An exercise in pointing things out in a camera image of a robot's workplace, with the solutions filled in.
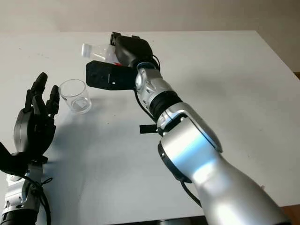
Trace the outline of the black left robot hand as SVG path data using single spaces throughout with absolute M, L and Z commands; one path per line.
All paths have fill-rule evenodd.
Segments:
M 17 152 L 25 153 L 33 159 L 47 151 L 56 130 L 54 116 L 59 111 L 59 88 L 54 85 L 49 99 L 44 102 L 42 95 L 47 79 L 47 74 L 42 72 L 27 90 L 25 106 L 20 110 L 14 127 Z

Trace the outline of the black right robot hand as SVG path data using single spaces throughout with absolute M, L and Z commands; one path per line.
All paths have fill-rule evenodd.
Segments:
M 115 47 L 115 55 L 122 66 L 134 67 L 141 62 L 153 60 L 149 43 L 138 36 L 129 37 L 113 32 L 110 45 Z

